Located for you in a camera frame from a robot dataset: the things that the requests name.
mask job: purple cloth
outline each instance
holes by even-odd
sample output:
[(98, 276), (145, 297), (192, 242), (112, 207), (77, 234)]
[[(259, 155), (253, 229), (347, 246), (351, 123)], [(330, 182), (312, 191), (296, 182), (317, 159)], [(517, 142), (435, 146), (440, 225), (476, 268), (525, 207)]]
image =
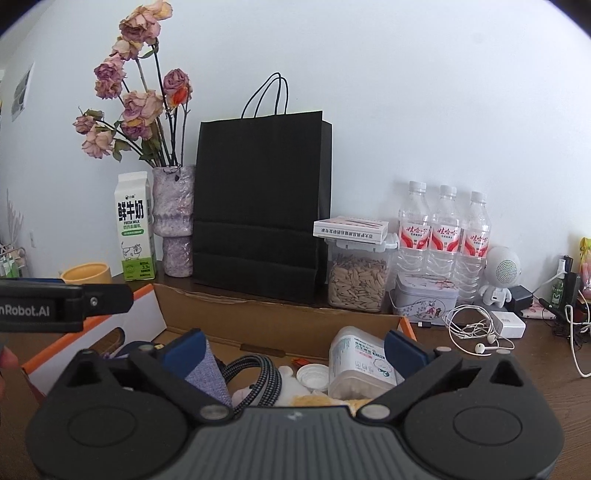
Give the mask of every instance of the purple cloth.
[(212, 349), (209, 346), (209, 341), (206, 341), (205, 356), (201, 363), (187, 375), (185, 380), (192, 386), (205, 392), (210, 397), (215, 398), (219, 402), (232, 407), (232, 399), (228, 393), (226, 382), (224, 382), (222, 373), (217, 367), (216, 359), (213, 356)]

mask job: milk carton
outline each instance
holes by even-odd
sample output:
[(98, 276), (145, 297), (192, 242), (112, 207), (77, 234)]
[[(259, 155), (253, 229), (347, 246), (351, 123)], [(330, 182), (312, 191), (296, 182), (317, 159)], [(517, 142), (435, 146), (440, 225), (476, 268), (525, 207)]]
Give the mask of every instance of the milk carton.
[(117, 244), (126, 281), (156, 276), (156, 250), (152, 231), (152, 198), (148, 173), (119, 175), (115, 189)]

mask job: white robot speaker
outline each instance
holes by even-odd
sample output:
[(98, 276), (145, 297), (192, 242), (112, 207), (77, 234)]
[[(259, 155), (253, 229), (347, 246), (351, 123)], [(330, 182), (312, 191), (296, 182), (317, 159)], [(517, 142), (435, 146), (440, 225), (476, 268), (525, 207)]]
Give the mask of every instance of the white robot speaker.
[(517, 285), (521, 275), (521, 262), (517, 254), (507, 247), (493, 247), (486, 256), (484, 278), (486, 284), (478, 291), (485, 305), (502, 307), (511, 301), (510, 287)]

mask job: red and white bottle label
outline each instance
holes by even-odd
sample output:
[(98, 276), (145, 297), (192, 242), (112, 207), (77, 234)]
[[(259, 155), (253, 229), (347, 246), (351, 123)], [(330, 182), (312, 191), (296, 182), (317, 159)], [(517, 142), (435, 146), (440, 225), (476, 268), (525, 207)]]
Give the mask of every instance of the red and white bottle label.
[(401, 220), (400, 229), (398, 230), (400, 246), (414, 250), (425, 250), (429, 246), (430, 232), (431, 227), (429, 225)]
[(489, 232), (466, 230), (462, 254), (469, 257), (485, 257), (488, 251)]
[(431, 249), (441, 252), (455, 253), (460, 248), (460, 234), (458, 226), (433, 225), (431, 230)]

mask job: purple marbled vase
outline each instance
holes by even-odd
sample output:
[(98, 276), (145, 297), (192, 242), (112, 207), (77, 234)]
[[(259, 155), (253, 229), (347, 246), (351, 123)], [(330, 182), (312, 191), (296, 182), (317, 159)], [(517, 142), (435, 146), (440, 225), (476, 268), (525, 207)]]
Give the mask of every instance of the purple marbled vase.
[(153, 173), (154, 233), (163, 237), (164, 273), (171, 277), (190, 277), (195, 165), (157, 167)]

